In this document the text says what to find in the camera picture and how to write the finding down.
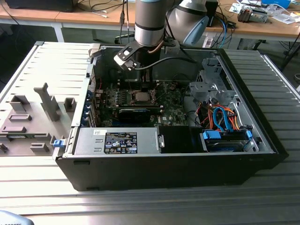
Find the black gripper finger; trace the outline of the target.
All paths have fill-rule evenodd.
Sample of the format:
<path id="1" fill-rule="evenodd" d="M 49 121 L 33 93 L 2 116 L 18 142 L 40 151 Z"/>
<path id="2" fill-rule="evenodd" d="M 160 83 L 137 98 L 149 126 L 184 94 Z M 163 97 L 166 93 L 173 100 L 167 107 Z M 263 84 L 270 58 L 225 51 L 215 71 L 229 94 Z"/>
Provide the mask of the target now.
<path id="1" fill-rule="evenodd" d="M 147 92 L 152 87 L 152 68 L 142 70 L 140 72 L 141 91 Z"/>

